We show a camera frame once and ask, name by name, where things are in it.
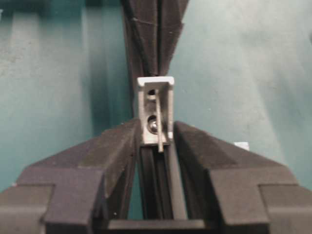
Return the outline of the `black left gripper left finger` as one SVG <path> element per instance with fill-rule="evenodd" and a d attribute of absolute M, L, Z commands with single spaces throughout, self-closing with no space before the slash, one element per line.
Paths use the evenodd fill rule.
<path fill-rule="evenodd" d="M 141 127 L 132 119 L 24 168 L 0 194 L 3 234 L 92 234 L 126 219 Z"/>

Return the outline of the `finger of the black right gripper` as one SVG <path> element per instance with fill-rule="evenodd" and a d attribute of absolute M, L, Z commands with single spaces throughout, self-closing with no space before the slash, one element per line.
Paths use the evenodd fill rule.
<path fill-rule="evenodd" d="M 158 1 L 125 0 L 124 8 L 130 19 L 144 72 L 158 74 Z"/>
<path fill-rule="evenodd" d="M 183 17 L 188 5 L 186 0 L 161 0 L 160 2 L 159 73 L 169 71 L 180 34 Z"/>

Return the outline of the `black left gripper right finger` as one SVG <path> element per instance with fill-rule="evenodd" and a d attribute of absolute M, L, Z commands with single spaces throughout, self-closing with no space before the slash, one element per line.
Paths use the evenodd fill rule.
<path fill-rule="evenodd" d="M 291 170 L 177 121 L 174 140 L 191 218 L 219 234 L 309 234 L 312 193 Z"/>

